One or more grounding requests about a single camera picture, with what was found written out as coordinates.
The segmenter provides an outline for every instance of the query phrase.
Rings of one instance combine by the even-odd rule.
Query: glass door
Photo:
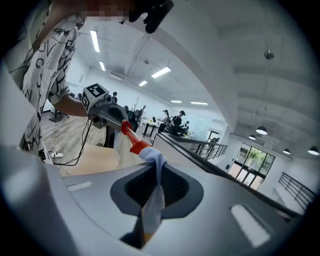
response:
[[[248,187],[258,190],[274,160],[273,155],[243,143],[228,174]]]

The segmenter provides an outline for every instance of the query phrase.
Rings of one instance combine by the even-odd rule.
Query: orange handle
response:
[[[135,137],[130,131],[132,131],[132,126],[128,121],[122,121],[121,125],[121,132],[123,132],[124,135],[127,135],[132,143],[132,145],[138,143],[140,140]]]

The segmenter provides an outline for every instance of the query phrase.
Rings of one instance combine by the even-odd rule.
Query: desk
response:
[[[118,169],[119,154],[113,148],[85,144],[79,162],[62,176],[103,173]]]
[[[144,129],[143,136],[151,137],[152,133],[154,132],[155,127],[159,127],[162,122],[159,122],[159,124],[158,124],[156,122],[143,121],[143,123],[145,123],[145,129]],[[146,135],[149,126],[152,126],[152,130],[151,130],[150,135]]]

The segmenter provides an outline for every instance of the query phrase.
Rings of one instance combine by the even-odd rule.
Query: ceiling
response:
[[[97,30],[100,53],[94,50],[90,30]],[[79,31],[76,54],[94,69],[100,70],[99,61],[103,61],[106,76],[110,71],[116,72],[124,76],[124,81],[131,86],[173,106],[218,110],[206,88],[179,58],[148,34],[126,24],[88,19]],[[151,77],[166,66],[171,68],[171,72],[157,79]],[[143,80],[148,83],[139,87]],[[172,100],[182,103],[171,103]],[[208,105],[190,103],[196,101]]]
[[[264,125],[273,150],[289,148],[292,157],[315,158],[307,151],[320,148],[320,76],[304,35],[273,1],[191,4],[210,16],[232,65],[238,90],[234,133],[247,139]],[[274,59],[264,58],[266,49]],[[264,145],[265,138],[255,142]]]
[[[304,35],[285,12],[271,3],[185,2],[209,17],[231,65],[238,95],[234,133],[247,139],[251,134],[257,136],[256,128],[264,125],[267,139],[275,142],[274,151],[282,153],[289,148],[292,157],[315,158],[307,150],[311,146],[320,148],[319,67]],[[101,53],[94,51],[92,29],[98,31]],[[193,72],[149,35],[125,24],[96,20],[87,20],[79,32],[77,44],[83,49],[80,54],[93,68],[100,69],[99,61],[103,61],[106,69],[121,73],[132,86],[148,81],[141,89],[168,103],[181,100],[182,107],[218,110]],[[267,49],[272,50],[274,59],[264,58]],[[172,69],[170,73],[151,78],[166,66]],[[208,106],[191,105],[191,101],[207,102]],[[265,139],[255,142],[264,145]]]

